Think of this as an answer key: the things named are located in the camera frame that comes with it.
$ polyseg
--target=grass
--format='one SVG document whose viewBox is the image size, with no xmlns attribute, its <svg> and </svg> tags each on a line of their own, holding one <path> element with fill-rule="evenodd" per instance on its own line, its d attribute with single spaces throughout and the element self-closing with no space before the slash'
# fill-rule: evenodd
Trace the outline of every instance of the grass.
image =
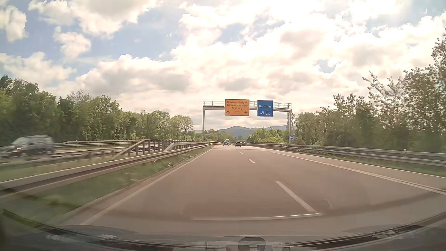
<svg viewBox="0 0 446 251">
<path fill-rule="evenodd" d="M 209 148 L 193 150 L 40 192 L 10 201 L 4 209 L 30 220 L 48 223 L 90 201 L 130 186 L 207 149 Z"/>
<path fill-rule="evenodd" d="M 293 151 L 290 149 L 281 149 L 281 148 L 277 148 L 277 149 L 280 149 L 281 151 L 296 152 L 296 153 L 301 153 L 301 154 L 327 157 L 327 158 L 331 158 L 331 159 L 340 159 L 340 160 L 352 161 L 352 162 L 357 162 L 357 163 L 362 163 L 362 164 L 369 164 L 369 165 L 375 165 L 375 166 L 380 166 L 380 167 L 388 167 L 388 168 L 393 168 L 393 169 L 398 169 L 398 170 L 405 170 L 405 171 L 418 172 L 418 173 L 446 177 L 446 167 L 437 167 L 437 166 L 424 165 L 424 164 L 413 164 L 413 163 L 398 162 L 398 161 L 383 160 L 383 159 L 369 159 L 369 158 L 361 158 L 361 157 L 354 157 L 354 156 L 344 156 L 344 155 L 334 155 L 334 154 L 324 154 L 324 153 L 308 153 L 308 152 Z"/>
</svg>

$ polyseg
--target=guardrail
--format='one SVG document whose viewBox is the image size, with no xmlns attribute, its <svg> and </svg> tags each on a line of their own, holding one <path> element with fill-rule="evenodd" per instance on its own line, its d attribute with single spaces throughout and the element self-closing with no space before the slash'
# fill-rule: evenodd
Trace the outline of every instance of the guardrail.
<svg viewBox="0 0 446 251">
<path fill-rule="evenodd" d="M 158 145 L 147 145 L 144 147 L 144 150 L 146 152 L 155 152 L 159 148 Z M 64 153 L 58 153 L 58 154 L 51 154 L 51 155 L 37 155 L 37 156 L 28 156 L 28 157 L 21 157 L 21 160 L 13 160 L 13 161 L 7 161 L 2 160 L 0 162 L 0 168 L 5 167 L 37 167 L 42 165 L 48 165 L 53 163 L 62 163 L 67 161 L 74 161 L 74 160 L 81 160 L 81 159 L 91 159 L 94 157 L 105 157 L 105 156 L 112 156 L 114 157 L 116 154 L 122 152 L 123 150 L 126 150 L 127 147 L 110 147 L 110 148 L 102 148 L 102 149 L 87 149 L 87 150 L 76 150 L 76 151 L 69 151 Z M 143 147 L 140 146 L 138 149 L 140 152 L 143 151 Z"/>
<path fill-rule="evenodd" d="M 204 148 L 211 145 L 221 144 L 220 142 L 207 142 L 188 148 L 182 148 L 170 151 L 160 151 L 156 153 L 135 156 L 126 159 L 117 159 L 109 162 L 92 164 L 82 167 L 49 172 L 16 180 L 0 182 L 0 200 L 15 199 L 19 197 L 30 196 L 51 188 L 60 187 L 91 177 L 100 176 L 109 172 L 121 170 L 154 160 L 168 158 L 171 156 L 186 153 L 188 151 Z"/>
<path fill-rule="evenodd" d="M 248 145 L 265 148 L 279 148 L 298 152 L 344 155 L 446 167 L 446 154 L 444 153 L 415 152 L 406 150 L 398 151 L 341 146 L 290 145 L 282 143 L 248 143 Z"/>
<path fill-rule="evenodd" d="M 55 148 L 65 148 L 65 147 L 80 147 L 80 146 L 109 146 L 109 145 L 129 145 L 132 143 L 140 142 L 141 140 L 166 140 L 169 142 L 189 142 L 186 140 L 167 140 L 167 139 L 128 139 L 128 140 L 90 140 L 90 141 L 66 141 L 62 143 L 56 143 Z"/>
</svg>

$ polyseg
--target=car hood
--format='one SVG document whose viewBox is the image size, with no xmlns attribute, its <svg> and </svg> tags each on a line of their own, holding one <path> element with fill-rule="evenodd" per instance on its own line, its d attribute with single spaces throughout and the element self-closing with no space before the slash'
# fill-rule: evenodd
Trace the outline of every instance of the car hood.
<svg viewBox="0 0 446 251">
<path fill-rule="evenodd" d="M 32 221 L 4 210 L 3 214 L 9 220 L 32 227 L 33 231 L 14 237 L 11 241 L 18 245 L 40 245 L 40 247 L 54 247 L 61 249 L 73 243 L 93 244 L 101 247 L 123 248 L 130 250 L 146 250 L 153 247 L 171 251 L 175 248 L 225 248 L 237 245 L 270 245 L 273 247 L 315 247 L 315 249 L 345 247 L 360 243 L 379 240 L 391 240 L 405 247 L 414 247 L 428 244 L 443 244 L 446 236 L 446 224 L 444 215 L 442 219 L 432 218 L 419 224 L 410 225 L 380 225 L 369 226 L 344 231 L 348 236 L 324 237 L 324 236 L 196 236 L 174 234 L 143 234 L 135 231 L 118 229 L 106 226 L 70 225 L 49 226 Z"/>
</svg>

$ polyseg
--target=white lane marking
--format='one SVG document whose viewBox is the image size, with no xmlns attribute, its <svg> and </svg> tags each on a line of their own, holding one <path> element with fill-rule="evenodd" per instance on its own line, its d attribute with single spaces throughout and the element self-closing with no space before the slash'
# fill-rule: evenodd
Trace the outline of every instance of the white lane marking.
<svg viewBox="0 0 446 251">
<path fill-rule="evenodd" d="M 201 156 L 204 155 L 205 153 L 209 152 L 210 150 L 212 150 L 212 148 L 209 149 L 209 150 L 207 150 L 207 151 L 205 151 L 204 153 L 198 155 L 197 157 L 195 157 L 195 158 L 192 159 L 191 161 L 186 162 L 184 165 L 181 165 L 181 166 L 178 167 L 177 169 L 175 169 L 175 170 L 173 170 L 173 171 L 171 171 L 171 172 L 168 172 L 167 174 L 165 174 L 165 175 L 159 177 L 157 180 L 154 180 L 153 182 L 151 182 L 151 183 L 145 185 L 144 187 L 142 187 L 142 188 L 139 189 L 138 191 L 136 191 L 136 192 L 130 194 L 129 196 L 125 197 L 124 199 L 122 199 L 122 200 L 120 200 L 120 201 L 118 201 L 118 202 L 112 204 L 111 206 L 107 207 L 106 209 L 104 209 L 104 210 L 100 211 L 99 213 L 93 215 L 92 217 L 88 218 L 86 221 L 82 222 L 80 225 L 88 225 L 88 224 L 91 224 L 92 222 L 94 222 L 95 220 L 99 219 L 100 217 L 102 217 L 102 216 L 105 215 L 106 213 L 112 211 L 113 209 L 117 208 L 119 205 L 123 204 L 124 202 L 126 202 L 126 201 L 130 200 L 131 198 L 135 197 L 136 195 L 140 194 L 140 193 L 143 192 L 144 190 L 148 189 L 149 187 L 153 186 L 154 184 L 156 184 L 156 183 L 158 183 L 159 181 L 161 181 L 162 179 L 164 179 L 165 177 L 167 177 L 167 176 L 171 175 L 172 173 L 178 171 L 178 170 L 179 170 L 180 168 L 182 168 L 183 166 L 185 166 L 185 165 L 191 163 L 192 161 L 198 159 L 199 157 L 201 157 Z"/>
<path fill-rule="evenodd" d="M 280 155 L 285 155 L 285 156 L 289 156 L 289 157 L 293 157 L 293 158 L 297 158 L 297 159 L 308 160 L 308 161 L 312 161 L 312 162 L 316 162 L 316 163 L 320 163 L 320 164 L 325 164 L 325 165 L 332 166 L 332 167 L 342 168 L 342 169 L 345 169 L 345 170 L 358 172 L 358 173 L 370 175 L 370 176 L 373 176 L 373 177 L 381 178 L 381 179 L 384 179 L 384 180 L 390 180 L 390 181 L 393 181 L 393 182 L 397 182 L 397 183 L 405 184 L 405 185 L 408 185 L 408 186 L 420 188 L 420 189 L 423 189 L 423 190 L 426 190 L 426 191 L 436 192 L 436 193 L 439 193 L 439 194 L 442 194 L 442 195 L 446 195 L 446 191 L 445 190 L 442 190 L 442 189 L 439 189 L 439 188 L 430 187 L 430 186 L 423 185 L 423 184 L 418 184 L 418 183 L 414 183 L 414 182 L 410 182 L 410 181 L 406 181 L 406 180 L 400 180 L 400 179 L 397 179 L 397 178 L 392 178 L 392 177 L 388 177 L 388 176 L 384 176 L 384 175 L 379 175 L 379 174 L 376 174 L 376 173 L 356 170 L 356 169 L 353 169 L 353 168 L 342 167 L 342 166 L 338 166 L 338 165 L 334 165 L 334 164 L 324 163 L 324 162 L 317 161 L 317 160 L 305 159 L 305 158 L 296 157 L 296 156 L 287 155 L 287 154 L 282 154 L 282 153 L 278 153 L 278 152 L 273 152 L 273 153 L 280 154 Z"/>
<path fill-rule="evenodd" d="M 276 183 L 283 189 L 287 194 L 289 194 L 295 201 L 297 201 L 303 208 L 305 208 L 310 213 L 317 213 L 314 208 L 312 208 L 310 205 L 308 205 L 303 199 L 301 199 L 299 196 L 297 196 L 293 191 L 291 191 L 288 187 L 286 187 L 282 182 L 276 180 Z"/>
<path fill-rule="evenodd" d="M 265 217 L 194 217 L 195 221 L 261 221 L 261 220 L 281 220 L 281 219 L 294 219 L 322 216 L 322 213 L 305 213 L 295 215 L 283 215 L 283 216 L 265 216 Z"/>
<path fill-rule="evenodd" d="M 278 151 L 278 152 L 286 152 L 286 151 L 281 151 L 281 150 L 275 150 L 275 149 L 269 149 L 269 152 L 272 153 L 277 153 L 274 151 Z M 324 158 L 324 159 L 334 159 L 334 158 L 328 158 L 328 157 L 322 157 L 322 156 L 316 156 L 313 155 L 315 157 L 319 157 L 319 158 Z M 371 165 L 371 164 L 364 164 L 364 163 L 359 163 L 359 162 L 354 162 L 354 161 L 348 161 L 348 160 L 343 160 L 343 159 L 335 159 L 337 161 L 344 161 L 344 162 L 349 162 L 349 163 L 358 163 L 361 165 L 366 165 L 366 166 L 371 166 L 371 167 L 379 167 L 379 168 L 385 168 L 385 169 L 390 169 L 390 170 L 395 170 L 395 171 L 401 171 L 401 172 L 411 172 L 411 173 L 415 173 L 415 174 L 421 174 L 421 175 L 427 175 L 427 176 L 432 176 L 432 177 L 437 177 L 437 178 L 443 178 L 446 179 L 446 177 L 443 176 L 437 176 L 437 175 L 433 175 L 433 174 L 427 174 L 427 173 L 420 173 L 420 172 L 413 172 L 413 171 L 407 171 L 407 170 L 401 170 L 401 169 L 395 169 L 395 168 L 390 168 L 390 167 L 380 167 L 380 166 L 375 166 L 375 165 Z"/>
</svg>

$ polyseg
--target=orange direction sign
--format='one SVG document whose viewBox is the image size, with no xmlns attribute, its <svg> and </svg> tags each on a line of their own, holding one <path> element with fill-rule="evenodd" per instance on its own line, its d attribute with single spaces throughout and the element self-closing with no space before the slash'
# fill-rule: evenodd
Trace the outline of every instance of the orange direction sign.
<svg viewBox="0 0 446 251">
<path fill-rule="evenodd" d="M 224 115 L 249 116 L 249 99 L 225 99 Z"/>
</svg>

